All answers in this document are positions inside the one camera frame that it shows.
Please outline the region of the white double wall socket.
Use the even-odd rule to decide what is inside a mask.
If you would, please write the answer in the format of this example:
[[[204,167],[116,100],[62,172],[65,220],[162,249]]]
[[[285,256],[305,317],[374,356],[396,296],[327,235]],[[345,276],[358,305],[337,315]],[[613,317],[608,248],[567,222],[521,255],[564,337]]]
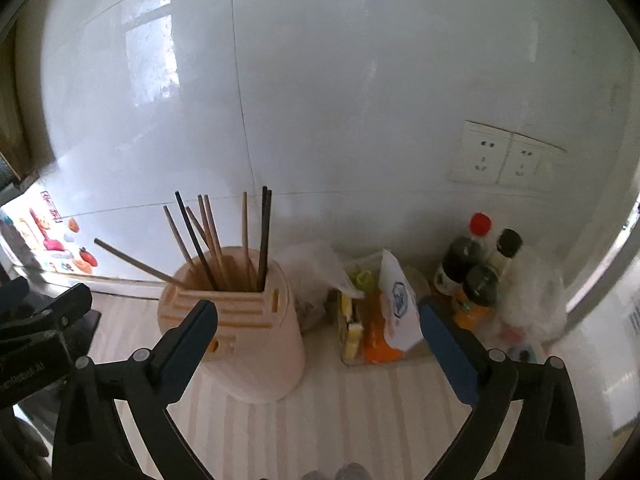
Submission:
[[[521,133],[465,122],[449,177],[460,183],[546,192],[565,154],[558,146]]]

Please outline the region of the white blue paper packet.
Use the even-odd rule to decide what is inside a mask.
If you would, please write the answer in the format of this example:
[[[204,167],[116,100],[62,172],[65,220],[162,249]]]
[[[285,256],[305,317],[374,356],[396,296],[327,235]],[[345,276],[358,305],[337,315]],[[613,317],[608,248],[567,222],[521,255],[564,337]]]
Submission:
[[[381,310],[386,344],[395,350],[407,352],[423,338],[416,294],[399,261],[386,249],[382,250],[378,287],[382,292]]]

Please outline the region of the striped cat placemat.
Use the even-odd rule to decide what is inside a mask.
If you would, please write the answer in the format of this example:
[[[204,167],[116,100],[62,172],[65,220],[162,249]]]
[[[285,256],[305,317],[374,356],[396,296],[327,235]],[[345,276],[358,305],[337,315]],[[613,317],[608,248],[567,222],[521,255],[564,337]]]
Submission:
[[[336,333],[304,337],[302,381],[284,399],[247,404],[198,370],[169,414],[217,479],[333,476],[360,463],[375,479],[422,479],[469,415],[432,359],[345,366]]]

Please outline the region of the clear plastic bag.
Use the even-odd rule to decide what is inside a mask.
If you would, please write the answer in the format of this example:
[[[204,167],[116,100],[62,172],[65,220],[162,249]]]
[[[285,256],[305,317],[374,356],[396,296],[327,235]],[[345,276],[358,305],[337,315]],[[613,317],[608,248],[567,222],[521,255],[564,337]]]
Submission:
[[[294,294],[294,306],[302,333],[313,330],[326,316],[326,298],[332,290],[355,299],[364,297],[345,271],[344,264],[325,240],[296,244],[275,257]]]

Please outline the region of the white plastic bag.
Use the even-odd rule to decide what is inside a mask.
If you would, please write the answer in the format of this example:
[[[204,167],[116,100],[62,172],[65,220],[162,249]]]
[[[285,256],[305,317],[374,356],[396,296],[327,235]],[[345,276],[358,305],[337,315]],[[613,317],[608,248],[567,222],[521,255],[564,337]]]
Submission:
[[[524,247],[502,282],[497,312],[500,344],[543,342],[559,336],[566,323],[566,293],[557,258]]]

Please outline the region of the black cap sauce bottle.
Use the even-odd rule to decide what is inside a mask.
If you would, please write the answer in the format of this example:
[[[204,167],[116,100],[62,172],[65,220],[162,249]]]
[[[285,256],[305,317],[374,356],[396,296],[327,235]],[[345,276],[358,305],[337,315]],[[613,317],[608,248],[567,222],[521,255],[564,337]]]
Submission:
[[[498,237],[495,249],[487,259],[489,269],[501,278],[511,261],[523,246],[523,240],[518,232],[504,229]]]

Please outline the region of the red cap soy bottle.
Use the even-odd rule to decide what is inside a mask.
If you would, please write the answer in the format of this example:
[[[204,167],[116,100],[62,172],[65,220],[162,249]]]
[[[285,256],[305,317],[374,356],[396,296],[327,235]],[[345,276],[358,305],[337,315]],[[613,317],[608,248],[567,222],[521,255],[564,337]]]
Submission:
[[[434,286],[440,294],[454,296],[472,267],[483,260],[491,229],[492,221],[487,214],[472,215],[469,231],[449,245],[434,275]]]

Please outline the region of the orange label jar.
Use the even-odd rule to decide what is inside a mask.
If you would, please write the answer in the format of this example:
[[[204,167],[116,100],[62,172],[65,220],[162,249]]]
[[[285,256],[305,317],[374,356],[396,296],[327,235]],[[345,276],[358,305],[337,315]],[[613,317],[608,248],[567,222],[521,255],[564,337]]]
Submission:
[[[452,297],[454,322],[464,330],[480,324],[497,304],[498,278],[489,266],[474,266]]]

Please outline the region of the white utensil holder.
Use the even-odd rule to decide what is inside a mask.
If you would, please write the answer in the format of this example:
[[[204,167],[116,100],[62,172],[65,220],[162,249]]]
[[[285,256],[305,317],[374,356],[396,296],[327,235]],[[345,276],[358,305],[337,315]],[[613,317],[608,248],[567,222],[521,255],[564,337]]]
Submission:
[[[184,264],[175,279],[188,286],[165,286],[157,323],[165,333],[179,325],[198,300],[215,304],[218,328],[203,365],[229,394],[245,403],[280,400],[303,377],[305,350],[295,312],[295,298],[281,267],[270,261],[263,292],[201,289]]]

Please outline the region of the light wooden chopstick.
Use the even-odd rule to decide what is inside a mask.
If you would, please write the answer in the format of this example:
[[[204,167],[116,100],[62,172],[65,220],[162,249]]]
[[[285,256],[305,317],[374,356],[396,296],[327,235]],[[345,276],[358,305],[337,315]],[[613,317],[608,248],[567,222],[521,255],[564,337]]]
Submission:
[[[241,240],[242,240],[243,275],[244,275],[244,282],[245,282],[245,290],[247,292],[251,292],[252,282],[250,281],[250,253],[248,252],[247,192],[242,193]]]

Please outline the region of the wooden chopstick leaning left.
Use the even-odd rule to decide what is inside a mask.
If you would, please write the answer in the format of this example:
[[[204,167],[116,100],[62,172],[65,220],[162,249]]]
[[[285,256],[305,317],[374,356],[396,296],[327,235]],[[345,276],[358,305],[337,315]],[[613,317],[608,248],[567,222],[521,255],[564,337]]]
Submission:
[[[121,250],[113,247],[110,244],[105,243],[103,240],[100,240],[99,238],[95,238],[94,239],[94,244],[96,244],[96,246],[99,246],[99,248],[102,248],[103,250],[105,250],[106,252],[108,252],[109,254],[111,254],[112,256],[119,258],[119,260],[122,260],[123,262],[126,262],[128,264],[130,264],[130,266],[133,266],[134,268],[151,275],[153,278],[157,278],[158,280],[161,280],[167,284],[171,284],[171,285],[175,285],[177,287],[182,287],[182,288],[186,288],[186,283],[184,281],[180,281],[178,280],[178,278],[174,278],[171,275],[168,275],[160,270],[157,270],[155,268],[153,268],[152,266],[149,266],[148,264],[134,258],[131,257],[130,255],[127,255],[126,252],[122,252]]]

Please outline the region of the clear plastic storage box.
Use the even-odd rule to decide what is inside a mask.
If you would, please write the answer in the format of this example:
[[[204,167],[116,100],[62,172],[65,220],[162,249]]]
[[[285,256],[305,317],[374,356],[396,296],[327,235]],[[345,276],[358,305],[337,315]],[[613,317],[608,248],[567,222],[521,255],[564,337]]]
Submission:
[[[424,340],[402,351],[390,347],[384,339],[385,304],[378,287],[382,260],[383,253],[375,252],[346,261],[347,276],[364,297],[352,298],[335,289],[326,300],[337,327],[341,360],[347,366],[420,360],[432,355]]]

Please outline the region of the fruit picture sticker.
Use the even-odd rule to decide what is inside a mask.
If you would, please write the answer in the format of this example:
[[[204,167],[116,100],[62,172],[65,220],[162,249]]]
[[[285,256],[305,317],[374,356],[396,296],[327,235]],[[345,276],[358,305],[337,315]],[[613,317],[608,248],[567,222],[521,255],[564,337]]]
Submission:
[[[98,259],[88,251],[80,224],[63,216],[37,184],[1,207],[1,244],[13,263],[44,272],[92,275]]]

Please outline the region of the dark curved black chopstick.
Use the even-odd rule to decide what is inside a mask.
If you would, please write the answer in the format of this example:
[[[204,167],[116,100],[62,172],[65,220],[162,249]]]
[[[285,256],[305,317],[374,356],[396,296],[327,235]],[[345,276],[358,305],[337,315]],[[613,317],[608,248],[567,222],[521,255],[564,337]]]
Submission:
[[[263,292],[268,272],[268,252],[271,219],[272,191],[268,186],[262,188],[262,224],[260,225],[260,249],[258,259],[257,288]]]

